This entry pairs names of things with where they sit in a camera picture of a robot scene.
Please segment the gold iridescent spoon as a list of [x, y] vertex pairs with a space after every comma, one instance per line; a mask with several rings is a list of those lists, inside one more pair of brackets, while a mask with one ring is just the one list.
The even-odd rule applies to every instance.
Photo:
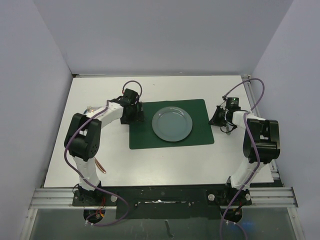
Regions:
[[225, 128], [225, 133], [229, 136], [231, 134], [231, 130], [229, 128], [229, 126], [227, 125]]

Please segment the teal round plate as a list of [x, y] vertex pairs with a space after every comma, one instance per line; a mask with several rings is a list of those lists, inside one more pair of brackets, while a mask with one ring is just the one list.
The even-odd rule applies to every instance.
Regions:
[[154, 114], [151, 126], [160, 139], [167, 142], [179, 142], [191, 133], [193, 120], [184, 109], [169, 106], [161, 108]]

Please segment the clear plastic cup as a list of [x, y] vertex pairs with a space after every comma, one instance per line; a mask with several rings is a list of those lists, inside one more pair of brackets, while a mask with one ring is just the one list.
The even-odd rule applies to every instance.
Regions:
[[106, 107], [105, 106], [88, 106], [85, 111], [83, 112], [84, 115], [95, 115], [101, 111], [103, 111]]

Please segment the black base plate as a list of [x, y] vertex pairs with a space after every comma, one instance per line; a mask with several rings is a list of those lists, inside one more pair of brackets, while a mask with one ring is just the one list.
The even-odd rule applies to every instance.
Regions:
[[252, 205], [249, 190], [239, 192], [229, 183], [200, 185], [114, 186], [104, 187], [102, 198], [95, 200], [73, 193], [72, 206], [83, 207], [83, 216], [94, 223], [115, 209], [115, 218], [219, 220], [222, 216], [236, 221], [242, 207]]

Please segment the dark green placemat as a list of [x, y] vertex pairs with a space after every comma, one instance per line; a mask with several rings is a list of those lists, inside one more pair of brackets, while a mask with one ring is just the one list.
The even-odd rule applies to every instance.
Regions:
[[[215, 142], [204, 99], [144, 102], [142, 107], [144, 121], [134, 122], [129, 126], [131, 150], [210, 145]], [[186, 138], [171, 142], [161, 139], [154, 133], [152, 118], [157, 111], [165, 107], [179, 107], [190, 115], [192, 130]]]

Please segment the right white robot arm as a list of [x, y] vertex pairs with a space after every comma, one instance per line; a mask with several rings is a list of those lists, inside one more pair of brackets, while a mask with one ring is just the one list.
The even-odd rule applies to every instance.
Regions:
[[223, 102], [216, 106], [209, 124], [230, 135], [236, 129], [244, 129], [242, 151], [244, 160], [229, 177], [229, 188], [222, 192], [223, 200], [230, 205], [241, 198], [241, 191], [249, 189], [257, 173], [281, 151], [279, 122], [264, 119], [250, 111], [241, 109], [238, 97], [224, 96]]

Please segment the copper knife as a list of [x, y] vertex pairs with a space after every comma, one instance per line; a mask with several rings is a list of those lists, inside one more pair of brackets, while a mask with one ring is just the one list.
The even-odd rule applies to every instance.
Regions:
[[100, 162], [94, 158], [94, 162], [95, 162], [95, 165], [96, 167], [103, 173], [103, 174], [106, 174], [106, 170], [103, 168], [103, 166], [100, 164]]

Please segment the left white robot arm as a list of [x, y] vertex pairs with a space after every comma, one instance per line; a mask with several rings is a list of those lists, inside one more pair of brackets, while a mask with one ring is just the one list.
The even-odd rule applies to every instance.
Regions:
[[64, 158], [72, 156], [79, 175], [78, 191], [88, 204], [95, 206], [102, 199], [101, 181], [96, 171], [95, 155], [100, 147], [101, 131], [108, 124], [120, 120], [122, 125], [144, 121], [140, 95], [131, 89], [124, 89], [122, 95], [106, 101], [106, 105], [73, 115], [65, 140]]

